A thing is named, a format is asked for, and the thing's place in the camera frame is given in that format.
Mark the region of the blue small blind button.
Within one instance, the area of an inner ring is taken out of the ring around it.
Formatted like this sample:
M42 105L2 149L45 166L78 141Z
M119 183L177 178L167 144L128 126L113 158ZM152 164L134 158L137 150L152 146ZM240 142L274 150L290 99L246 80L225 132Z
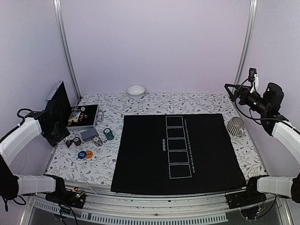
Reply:
M77 156L79 159L84 159L86 158L86 155L87 155L86 151L80 151Z

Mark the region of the grey playing card deck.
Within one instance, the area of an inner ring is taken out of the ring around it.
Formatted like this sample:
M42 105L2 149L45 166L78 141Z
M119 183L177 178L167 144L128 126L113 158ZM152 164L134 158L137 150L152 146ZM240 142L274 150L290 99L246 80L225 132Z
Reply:
M94 127L89 128L86 131L81 132L80 134L81 134L82 140L84 142L88 142L88 141L92 140L94 137L98 137L98 132L96 131L96 129Z

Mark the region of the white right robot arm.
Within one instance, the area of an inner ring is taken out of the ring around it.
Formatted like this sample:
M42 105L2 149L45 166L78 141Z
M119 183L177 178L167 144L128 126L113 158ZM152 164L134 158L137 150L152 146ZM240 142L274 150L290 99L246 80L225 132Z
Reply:
M255 68L250 68L247 82L244 84L225 84L225 89L235 105L247 105L250 110L260 115L257 118L264 131L280 142L296 159L300 160L300 133L292 126L289 120L279 113L284 92L282 88L273 83L268 83L265 92L260 95L257 91L259 75ZM300 178L274 177L268 175L251 177L247 182L246 191L242 200L246 204L253 204L261 200L265 194L300 202Z

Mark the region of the orange big blind button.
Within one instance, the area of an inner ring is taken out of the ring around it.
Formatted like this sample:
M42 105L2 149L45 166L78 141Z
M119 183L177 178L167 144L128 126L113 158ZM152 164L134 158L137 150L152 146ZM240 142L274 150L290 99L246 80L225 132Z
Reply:
M86 151L86 156L85 156L85 158L86 159L89 159L89 158L92 158L93 157L93 152L92 151Z

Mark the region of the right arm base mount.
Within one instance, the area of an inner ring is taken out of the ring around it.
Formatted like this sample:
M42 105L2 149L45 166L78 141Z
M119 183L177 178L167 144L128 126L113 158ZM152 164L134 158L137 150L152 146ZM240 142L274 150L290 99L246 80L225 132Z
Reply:
M258 219L267 200L266 194L251 193L242 189L237 192L231 190L229 193L226 190L225 198L229 209L239 208L242 217L246 220Z

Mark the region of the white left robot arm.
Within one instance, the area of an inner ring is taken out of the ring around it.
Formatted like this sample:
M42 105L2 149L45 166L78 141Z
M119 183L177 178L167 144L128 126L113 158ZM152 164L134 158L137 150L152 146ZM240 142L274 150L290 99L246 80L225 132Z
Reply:
M22 195L51 193L59 203L70 199L61 178L45 176L51 149L69 135L63 123L65 107L56 100L42 111L21 108L13 118L11 105L0 106L0 196L4 201Z

